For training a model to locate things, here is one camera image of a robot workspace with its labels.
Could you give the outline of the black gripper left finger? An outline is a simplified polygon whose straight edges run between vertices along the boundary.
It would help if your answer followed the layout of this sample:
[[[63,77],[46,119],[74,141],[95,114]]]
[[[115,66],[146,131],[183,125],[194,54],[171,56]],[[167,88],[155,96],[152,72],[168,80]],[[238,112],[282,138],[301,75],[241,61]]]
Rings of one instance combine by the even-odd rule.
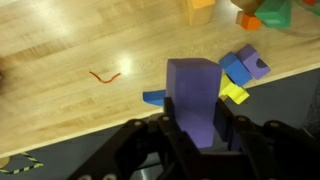
[[[157,153],[164,170],[159,180],[199,180],[199,151],[175,121],[171,98],[164,99],[164,113],[145,122],[126,122],[67,180],[129,180],[147,156]]]

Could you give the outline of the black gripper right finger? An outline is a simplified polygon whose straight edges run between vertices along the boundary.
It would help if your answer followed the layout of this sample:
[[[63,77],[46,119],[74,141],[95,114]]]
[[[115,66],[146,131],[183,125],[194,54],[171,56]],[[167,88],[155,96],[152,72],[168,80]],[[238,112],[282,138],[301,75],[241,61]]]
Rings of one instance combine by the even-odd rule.
[[[278,120],[262,126],[216,103],[214,127],[229,151],[244,155],[257,180],[320,180],[320,143]]]

